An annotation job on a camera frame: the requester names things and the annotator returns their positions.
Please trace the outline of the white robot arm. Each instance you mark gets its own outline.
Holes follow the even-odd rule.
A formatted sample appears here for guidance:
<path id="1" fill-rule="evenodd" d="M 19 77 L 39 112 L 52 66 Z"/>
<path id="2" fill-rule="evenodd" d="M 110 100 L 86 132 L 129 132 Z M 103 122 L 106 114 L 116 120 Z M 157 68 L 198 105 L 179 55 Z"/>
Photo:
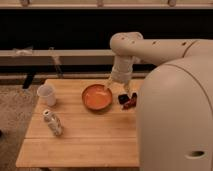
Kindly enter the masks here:
<path id="1" fill-rule="evenodd" d="M 213 171 L 213 40 L 110 39 L 108 84 L 130 90 L 135 58 L 153 64 L 136 103 L 140 171 Z"/>

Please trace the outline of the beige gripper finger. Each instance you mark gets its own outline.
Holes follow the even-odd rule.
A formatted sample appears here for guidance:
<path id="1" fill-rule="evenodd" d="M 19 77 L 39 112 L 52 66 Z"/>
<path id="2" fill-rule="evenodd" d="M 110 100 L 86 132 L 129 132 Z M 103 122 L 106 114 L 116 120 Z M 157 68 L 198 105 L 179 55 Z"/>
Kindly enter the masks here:
<path id="1" fill-rule="evenodd" d="M 126 92 L 127 94 L 129 94 L 129 93 L 131 92 L 130 83 L 129 83 L 129 82 L 126 83 L 126 84 L 124 84 L 123 88 L 124 88 L 124 90 L 125 90 L 125 92 Z"/>
<path id="2" fill-rule="evenodd" d="M 113 84 L 113 80 L 112 79 L 108 79 L 106 81 L 106 83 L 104 84 L 104 91 L 108 90 L 112 84 Z"/>

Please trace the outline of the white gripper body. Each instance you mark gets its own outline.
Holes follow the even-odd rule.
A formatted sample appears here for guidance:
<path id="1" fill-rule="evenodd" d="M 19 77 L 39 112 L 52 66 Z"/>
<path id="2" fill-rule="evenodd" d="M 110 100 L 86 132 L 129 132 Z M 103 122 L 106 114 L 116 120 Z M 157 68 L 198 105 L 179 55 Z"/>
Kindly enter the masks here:
<path id="1" fill-rule="evenodd" d="M 132 78 L 133 58 L 131 56 L 116 56 L 111 71 L 111 79 L 121 84 L 127 84 Z"/>

